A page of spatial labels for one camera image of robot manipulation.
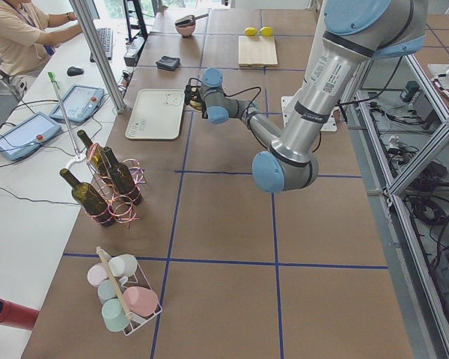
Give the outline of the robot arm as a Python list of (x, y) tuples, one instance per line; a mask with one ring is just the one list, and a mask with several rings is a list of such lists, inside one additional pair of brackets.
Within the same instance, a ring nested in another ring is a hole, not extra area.
[(204, 71), (198, 85), (187, 85), (185, 103), (211, 123), (241, 120), (264, 146), (252, 162), (263, 191), (279, 193), (309, 186), (319, 172), (311, 147), (359, 64), (397, 58), (424, 44), (427, 1), (328, 1), (321, 11), (323, 48), (292, 98), (284, 128), (277, 127), (251, 100), (232, 99), (222, 88), (222, 72)]

